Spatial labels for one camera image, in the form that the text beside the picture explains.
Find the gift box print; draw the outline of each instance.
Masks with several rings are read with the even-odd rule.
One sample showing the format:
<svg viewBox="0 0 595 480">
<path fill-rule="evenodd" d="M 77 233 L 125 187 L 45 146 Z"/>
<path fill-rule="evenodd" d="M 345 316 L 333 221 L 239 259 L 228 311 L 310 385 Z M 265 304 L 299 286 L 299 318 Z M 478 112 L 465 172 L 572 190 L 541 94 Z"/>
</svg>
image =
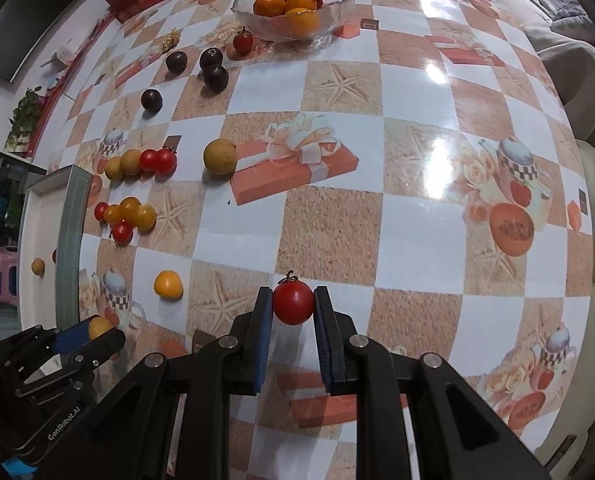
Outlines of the gift box print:
<svg viewBox="0 0 595 480">
<path fill-rule="evenodd" d="M 290 123 L 269 124 L 258 139 L 236 148 L 231 188 L 238 205 L 319 182 L 357 168 L 357 156 L 324 116 L 300 113 Z"/>
</svg>

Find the fabric blanket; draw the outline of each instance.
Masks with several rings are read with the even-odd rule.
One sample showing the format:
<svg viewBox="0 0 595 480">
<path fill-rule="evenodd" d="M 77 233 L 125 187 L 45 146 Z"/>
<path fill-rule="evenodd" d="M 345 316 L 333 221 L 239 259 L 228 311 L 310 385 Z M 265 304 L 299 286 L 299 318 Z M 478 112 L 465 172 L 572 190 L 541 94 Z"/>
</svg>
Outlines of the fabric blanket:
<svg viewBox="0 0 595 480">
<path fill-rule="evenodd" d="M 595 148 L 595 48 L 553 32 L 553 15 L 539 0 L 496 1 L 516 14 L 553 80 L 575 137 Z"/>
</svg>

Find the fruit bowl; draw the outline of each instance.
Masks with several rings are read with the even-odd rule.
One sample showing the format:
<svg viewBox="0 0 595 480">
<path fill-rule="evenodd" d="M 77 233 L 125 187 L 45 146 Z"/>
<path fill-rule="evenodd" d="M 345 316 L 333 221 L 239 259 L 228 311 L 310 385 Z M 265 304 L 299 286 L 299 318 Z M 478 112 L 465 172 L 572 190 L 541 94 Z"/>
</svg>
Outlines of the fruit bowl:
<svg viewBox="0 0 595 480">
<path fill-rule="evenodd" d="M 267 41 L 310 40 L 341 27 L 353 12 L 355 0 L 323 0 L 321 9 L 274 18 L 253 13 L 255 0 L 236 0 L 231 7 L 242 26 Z"/>
</svg>

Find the blue gripper pad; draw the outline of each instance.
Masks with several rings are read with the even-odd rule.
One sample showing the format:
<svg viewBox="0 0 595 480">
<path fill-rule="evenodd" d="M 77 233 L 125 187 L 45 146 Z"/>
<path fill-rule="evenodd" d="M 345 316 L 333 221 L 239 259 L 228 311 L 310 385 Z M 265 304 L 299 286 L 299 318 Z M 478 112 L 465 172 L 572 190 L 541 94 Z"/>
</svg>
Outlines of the blue gripper pad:
<svg viewBox="0 0 595 480">
<path fill-rule="evenodd" d="M 320 374 L 322 375 L 322 383 L 324 383 L 324 387 L 328 392 L 331 387 L 331 382 L 333 381 L 333 378 L 331 377 L 331 346 L 329 344 L 328 334 L 326 333 L 326 323 L 324 322 L 322 313 L 321 295 L 317 293 L 317 289 L 315 294 L 313 324 L 315 325 L 317 356 L 320 360 Z"/>
<path fill-rule="evenodd" d="M 92 316 L 73 325 L 56 335 L 51 350 L 56 354 L 69 355 L 82 348 L 89 342 L 89 323 L 97 316 Z"/>
<path fill-rule="evenodd" d="M 329 290 L 325 286 L 315 288 L 315 342 L 320 360 L 322 383 L 328 393 L 339 395 L 339 388 L 346 384 L 346 360 L 344 338 L 356 333 L 353 320 L 346 314 L 334 312 Z M 343 322 L 345 333 L 340 331 L 339 322 Z"/>
<path fill-rule="evenodd" d="M 260 332 L 258 333 L 257 346 L 255 348 L 255 376 L 254 389 L 257 393 L 262 391 L 264 377 L 266 375 L 266 364 L 269 359 L 269 345 L 271 343 L 271 327 L 273 326 L 273 305 L 272 294 L 266 295 L 264 312 L 260 320 Z"/>
</svg>

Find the white tray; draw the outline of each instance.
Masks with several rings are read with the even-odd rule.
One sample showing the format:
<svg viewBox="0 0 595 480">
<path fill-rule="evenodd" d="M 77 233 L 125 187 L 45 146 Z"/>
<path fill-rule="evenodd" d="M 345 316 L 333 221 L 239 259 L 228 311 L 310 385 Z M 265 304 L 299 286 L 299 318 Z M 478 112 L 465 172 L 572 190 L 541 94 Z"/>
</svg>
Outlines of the white tray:
<svg viewBox="0 0 595 480">
<path fill-rule="evenodd" d="M 18 244 L 18 312 L 22 330 L 69 328 L 79 322 L 78 268 L 86 199 L 92 175 L 67 166 L 33 184 L 26 193 Z M 57 250 L 56 263 L 51 257 Z M 44 276 L 31 272 L 42 258 Z M 56 356 L 41 370 L 60 368 Z"/>
</svg>

